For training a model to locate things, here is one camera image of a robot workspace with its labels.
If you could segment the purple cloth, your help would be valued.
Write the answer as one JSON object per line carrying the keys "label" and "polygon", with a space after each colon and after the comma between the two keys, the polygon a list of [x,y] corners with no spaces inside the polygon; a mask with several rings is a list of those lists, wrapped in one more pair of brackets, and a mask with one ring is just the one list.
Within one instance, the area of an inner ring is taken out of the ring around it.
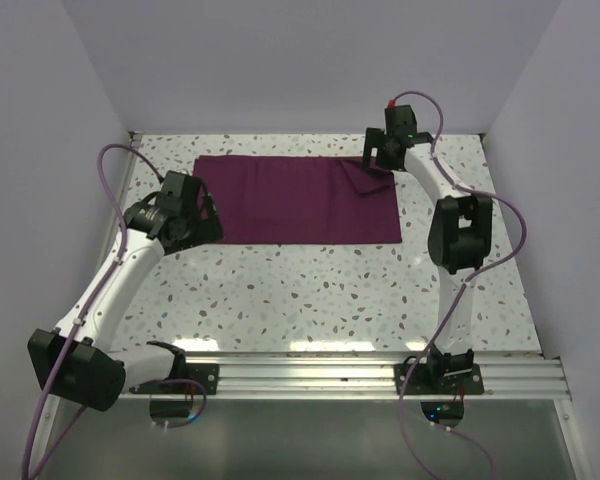
{"label": "purple cloth", "polygon": [[227,244],[402,241],[393,174],[357,157],[201,156],[193,173],[215,200]]}

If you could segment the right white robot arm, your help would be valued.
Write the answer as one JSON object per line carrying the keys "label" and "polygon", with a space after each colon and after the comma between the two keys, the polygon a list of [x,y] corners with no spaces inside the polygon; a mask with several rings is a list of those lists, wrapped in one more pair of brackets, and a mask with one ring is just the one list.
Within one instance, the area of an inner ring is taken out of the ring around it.
{"label": "right white robot arm", "polygon": [[439,319],[436,331],[419,358],[405,362],[403,382],[414,388],[427,382],[448,392],[474,369],[471,320],[473,284],[490,254],[493,201],[460,188],[431,151],[428,158],[412,152],[419,145],[433,148],[436,138],[420,132],[409,105],[391,100],[384,110],[385,127],[365,132],[363,165],[407,172],[433,203],[427,251],[439,273]]}

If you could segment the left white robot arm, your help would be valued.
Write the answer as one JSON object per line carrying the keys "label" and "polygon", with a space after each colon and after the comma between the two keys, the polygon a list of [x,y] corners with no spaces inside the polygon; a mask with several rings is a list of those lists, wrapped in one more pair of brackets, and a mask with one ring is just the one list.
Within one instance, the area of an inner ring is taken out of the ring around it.
{"label": "left white robot arm", "polygon": [[165,392],[188,379],[183,349],[152,340],[128,352],[113,336],[140,286],[160,261],[223,238],[215,202],[198,177],[167,172],[161,188],[133,204],[100,270],[56,326],[31,335],[27,349],[40,387],[104,412],[131,388],[155,383]]}

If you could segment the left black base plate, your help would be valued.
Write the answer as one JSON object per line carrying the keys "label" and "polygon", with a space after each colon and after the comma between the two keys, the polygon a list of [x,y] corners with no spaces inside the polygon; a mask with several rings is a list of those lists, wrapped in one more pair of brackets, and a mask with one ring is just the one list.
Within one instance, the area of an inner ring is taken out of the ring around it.
{"label": "left black base plate", "polygon": [[198,382],[206,394],[212,396],[217,393],[220,366],[217,363],[187,363],[181,377]]}

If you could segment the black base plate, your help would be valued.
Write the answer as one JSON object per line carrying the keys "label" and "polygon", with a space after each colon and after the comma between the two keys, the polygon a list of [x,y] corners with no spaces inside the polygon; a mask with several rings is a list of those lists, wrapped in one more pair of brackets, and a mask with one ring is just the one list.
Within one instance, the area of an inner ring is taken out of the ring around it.
{"label": "black base plate", "polygon": [[217,363],[187,363],[181,377],[198,382],[206,394],[212,396],[217,393],[220,366]]}
{"label": "black base plate", "polygon": [[396,392],[405,395],[482,395],[485,387],[472,349],[452,355],[432,347],[423,361],[411,355],[393,365]]}

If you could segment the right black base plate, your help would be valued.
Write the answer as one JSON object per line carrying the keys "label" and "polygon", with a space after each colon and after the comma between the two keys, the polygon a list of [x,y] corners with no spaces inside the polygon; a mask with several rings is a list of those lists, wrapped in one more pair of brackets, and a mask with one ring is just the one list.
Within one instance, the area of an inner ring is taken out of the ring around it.
{"label": "right black base plate", "polygon": [[405,395],[482,395],[485,387],[472,349],[452,355],[432,347],[423,361],[411,355],[393,365],[396,392]]}

